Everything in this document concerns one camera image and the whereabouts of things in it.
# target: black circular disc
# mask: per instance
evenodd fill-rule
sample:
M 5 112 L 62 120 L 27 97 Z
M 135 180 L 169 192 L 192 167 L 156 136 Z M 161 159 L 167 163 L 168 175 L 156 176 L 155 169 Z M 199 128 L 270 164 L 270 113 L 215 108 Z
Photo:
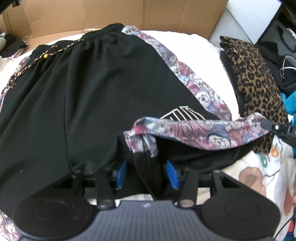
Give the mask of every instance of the black circular disc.
M 261 196 L 213 196 L 202 205 L 201 217 L 205 225 L 220 236 L 256 240 L 274 234 L 280 213 L 274 203 Z
M 83 231 L 93 217 L 83 198 L 28 198 L 13 212 L 19 232 L 33 240 L 64 240 Z

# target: black cloth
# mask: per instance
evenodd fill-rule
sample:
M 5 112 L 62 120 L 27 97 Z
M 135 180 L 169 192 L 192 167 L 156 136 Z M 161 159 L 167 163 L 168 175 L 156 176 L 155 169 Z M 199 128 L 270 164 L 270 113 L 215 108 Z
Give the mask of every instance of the black cloth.
M 89 32 L 83 41 L 52 56 L 73 41 L 37 47 L 31 61 L 47 50 L 48 58 L 28 68 L 7 92 L 0 114 L 0 209 L 8 216 L 20 200 L 85 163 L 91 163 L 91 173 L 129 161 L 127 180 L 115 196 L 120 198 L 147 193 L 143 167 L 150 167 L 154 182 L 162 182 L 164 158 L 209 161 L 200 166 L 223 168 L 252 149 L 246 145 L 212 158 L 218 152 L 161 140 L 158 162 L 148 163 L 143 154 L 134 157 L 122 134 L 140 117 L 160 118 L 190 106 L 205 119 L 218 118 L 202 107 L 152 46 L 121 33 L 122 28 L 114 24 Z M 139 158 L 145 163 L 140 170 L 141 162 L 134 167 Z M 152 191 L 161 196 L 165 185 Z
M 19 49 L 27 47 L 24 41 L 11 34 L 5 34 L 4 38 L 6 39 L 6 44 L 4 48 L 0 51 L 0 56 L 2 58 L 10 57 Z
M 280 74 L 280 69 L 283 67 L 284 56 L 278 55 L 277 43 L 274 42 L 259 42 L 256 44 L 261 55 L 265 59 L 268 68 L 270 69 L 274 79 L 281 92 L 287 97 L 296 90 L 296 71 L 292 69 L 284 70 L 284 78 Z M 284 67 L 294 66 L 289 59 L 286 59 Z
M 226 54 L 224 51 L 220 51 L 220 59 L 224 65 L 224 68 L 228 74 L 228 77 L 230 79 L 230 82 L 232 84 L 235 96 L 237 98 L 237 104 L 239 106 L 239 115 L 241 117 L 244 117 L 244 100 L 245 97 L 242 93 L 238 91 L 238 84 L 237 84 L 237 74 L 234 72 L 231 62 L 227 58 Z

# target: folded leopard print garment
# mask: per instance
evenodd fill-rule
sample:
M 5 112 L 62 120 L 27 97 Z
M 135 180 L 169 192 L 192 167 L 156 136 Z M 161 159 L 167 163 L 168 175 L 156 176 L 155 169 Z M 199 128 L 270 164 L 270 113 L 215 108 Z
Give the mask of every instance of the folded leopard print garment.
M 220 36 L 220 39 L 220 46 L 237 75 L 238 91 L 245 96 L 244 117 L 259 112 L 275 123 L 288 124 L 280 91 L 258 48 L 230 37 Z M 273 134 L 265 135 L 254 152 L 269 152 L 272 140 Z

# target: gray ribbed panel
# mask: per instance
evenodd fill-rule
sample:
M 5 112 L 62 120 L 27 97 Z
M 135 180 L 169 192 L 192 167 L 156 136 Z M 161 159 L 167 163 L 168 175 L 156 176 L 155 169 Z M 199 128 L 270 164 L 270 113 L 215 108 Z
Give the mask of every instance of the gray ribbed panel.
M 85 232 L 68 241 L 196 240 L 229 239 L 217 236 L 204 227 L 193 211 L 180 210 L 171 201 L 121 201 L 118 208 L 101 211 Z

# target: cardboard box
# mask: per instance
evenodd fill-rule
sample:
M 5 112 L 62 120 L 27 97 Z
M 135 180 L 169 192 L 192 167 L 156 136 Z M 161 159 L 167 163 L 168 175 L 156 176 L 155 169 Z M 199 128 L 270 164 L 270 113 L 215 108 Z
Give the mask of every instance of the cardboard box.
M 228 0 L 24 0 L 0 15 L 0 30 L 38 44 L 110 23 L 209 38 Z

